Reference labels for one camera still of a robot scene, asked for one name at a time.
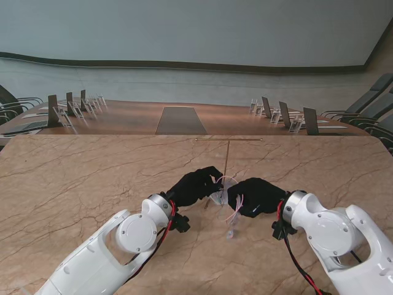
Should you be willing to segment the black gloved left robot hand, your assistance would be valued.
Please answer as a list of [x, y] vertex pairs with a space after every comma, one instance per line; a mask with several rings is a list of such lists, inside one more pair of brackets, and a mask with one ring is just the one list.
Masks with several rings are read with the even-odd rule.
[[177, 207], [188, 207], [221, 190], [223, 174], [213, 166], [197, 169], [184, 175], [166, 196]]

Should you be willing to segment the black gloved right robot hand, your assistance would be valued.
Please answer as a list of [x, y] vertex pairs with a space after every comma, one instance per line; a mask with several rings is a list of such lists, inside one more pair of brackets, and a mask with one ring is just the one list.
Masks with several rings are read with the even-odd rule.
[[287, 192], [261, 178], [249, 178], [229, 187], [228, 204], [239, 214], [254, 218], [260, 213], [274, 213]]

